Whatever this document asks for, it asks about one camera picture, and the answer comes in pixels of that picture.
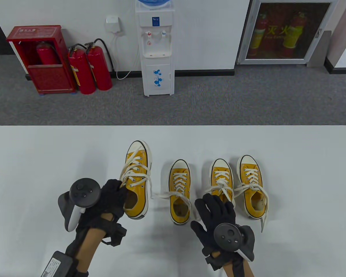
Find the person's right hand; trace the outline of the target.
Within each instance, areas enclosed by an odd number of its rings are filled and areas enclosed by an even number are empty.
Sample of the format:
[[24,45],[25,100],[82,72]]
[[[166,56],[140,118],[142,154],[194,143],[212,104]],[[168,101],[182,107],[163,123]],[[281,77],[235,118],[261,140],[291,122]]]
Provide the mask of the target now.
[[226,253],[216,243],[214,230],[222,223],[236,224],[233,204],[231,202],[224,203],[219,196],[209,193],[203,195],[202,198],[196,199],[194,204],[205,227],[194,220],[190,224],[191,229],[195,232],[204,248],[210,248],[212,253]]

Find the person's left hand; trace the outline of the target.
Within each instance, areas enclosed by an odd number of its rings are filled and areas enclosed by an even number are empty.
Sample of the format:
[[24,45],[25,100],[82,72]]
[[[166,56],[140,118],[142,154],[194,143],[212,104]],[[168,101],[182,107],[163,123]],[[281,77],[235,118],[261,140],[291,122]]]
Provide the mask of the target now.
[[101,217],[102,214],[112,214],[113,221],[117,222],[124,215],[124,204],[127,197],[127,189],[122,186],[122,182],[110,179],[101,188],[98,202],[86,209],[81,216],[79,224],[85,225],[87,222]]

